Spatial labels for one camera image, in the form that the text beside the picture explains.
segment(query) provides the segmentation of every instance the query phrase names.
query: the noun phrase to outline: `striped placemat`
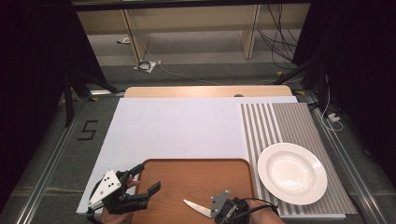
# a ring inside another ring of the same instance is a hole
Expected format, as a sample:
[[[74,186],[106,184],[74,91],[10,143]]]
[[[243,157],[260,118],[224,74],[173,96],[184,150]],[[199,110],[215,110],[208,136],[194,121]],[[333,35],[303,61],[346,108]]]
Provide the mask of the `striped placemat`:
[[[306,104],[241,104],[240,111],[258,198],[278,204],[281,216],[357,213],[334,170]],[[320,200],[308,205],[285,203],[265,188],[257,172],[257,160],[263,150],[275,143],[304,147],[322,162],[328,187]]]

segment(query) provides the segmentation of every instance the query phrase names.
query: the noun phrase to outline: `brown cutting board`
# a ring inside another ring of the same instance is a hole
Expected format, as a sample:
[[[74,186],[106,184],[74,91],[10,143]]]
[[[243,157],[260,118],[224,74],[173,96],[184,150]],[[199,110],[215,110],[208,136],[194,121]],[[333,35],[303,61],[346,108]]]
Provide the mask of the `brown cutting board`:
[[[134,213],[134,224],[205,224],[213,219],[192,210],[183,199],[210,208],[210,197],[231,191],[230,199],[253,197],[250,167],[245,160],[148,160],[140,175],[137,193],[146,193],[161,181],[161,189],[148,203],[148,209]]]

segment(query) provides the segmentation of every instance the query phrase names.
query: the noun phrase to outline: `knife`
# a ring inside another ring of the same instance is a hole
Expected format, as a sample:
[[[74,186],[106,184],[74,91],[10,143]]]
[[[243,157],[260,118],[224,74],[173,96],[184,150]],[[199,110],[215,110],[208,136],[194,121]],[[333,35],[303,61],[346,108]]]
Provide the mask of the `knife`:
[[[198,213],[209,217],[209,218],[214,218],[216,217],[220,211],[221,208],[224,206],[225,202],[228,199],[228,196],[230,195],[230,191],[229,190],[225,190],[222,193],[219,193],[215,196],[212,197],[212,207],[211,209],[205,208],[197,203],[193,203],[190,202],[186,199],[184,199],[184,203],[186,203],[190,208],[192,208],[193,210],[197,211]]]

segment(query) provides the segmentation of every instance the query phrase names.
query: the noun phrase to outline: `white plug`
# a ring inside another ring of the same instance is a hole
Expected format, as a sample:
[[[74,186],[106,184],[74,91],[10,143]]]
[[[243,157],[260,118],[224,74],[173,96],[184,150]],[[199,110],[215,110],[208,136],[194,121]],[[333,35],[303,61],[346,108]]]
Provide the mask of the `white plug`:
[[[334,123],[337,122],[338,120],[340,120],[340,117],[338,117],[336,114],[332,113],[328,116],[329,120]]]

